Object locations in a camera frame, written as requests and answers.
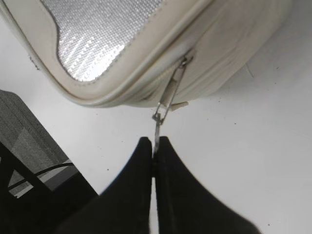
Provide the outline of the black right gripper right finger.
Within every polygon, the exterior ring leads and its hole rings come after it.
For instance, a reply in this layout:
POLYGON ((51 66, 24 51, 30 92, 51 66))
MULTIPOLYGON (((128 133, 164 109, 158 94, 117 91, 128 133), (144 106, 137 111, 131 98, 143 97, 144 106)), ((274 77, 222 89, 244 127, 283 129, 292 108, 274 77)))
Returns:
POLYGON ((258 234, 259 229, 192 175, 166 136, 156 154, 156 200, 161 234, 258 234))

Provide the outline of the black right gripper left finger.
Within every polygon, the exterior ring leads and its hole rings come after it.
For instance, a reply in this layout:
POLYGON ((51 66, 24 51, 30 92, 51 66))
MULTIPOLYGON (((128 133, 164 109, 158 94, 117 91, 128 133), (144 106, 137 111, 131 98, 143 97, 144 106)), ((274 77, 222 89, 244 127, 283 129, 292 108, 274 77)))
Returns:
POLYGON ((58 234, 148 234, 152 144, 141 137, 130 159, 106 188, 56 230, 58 234))

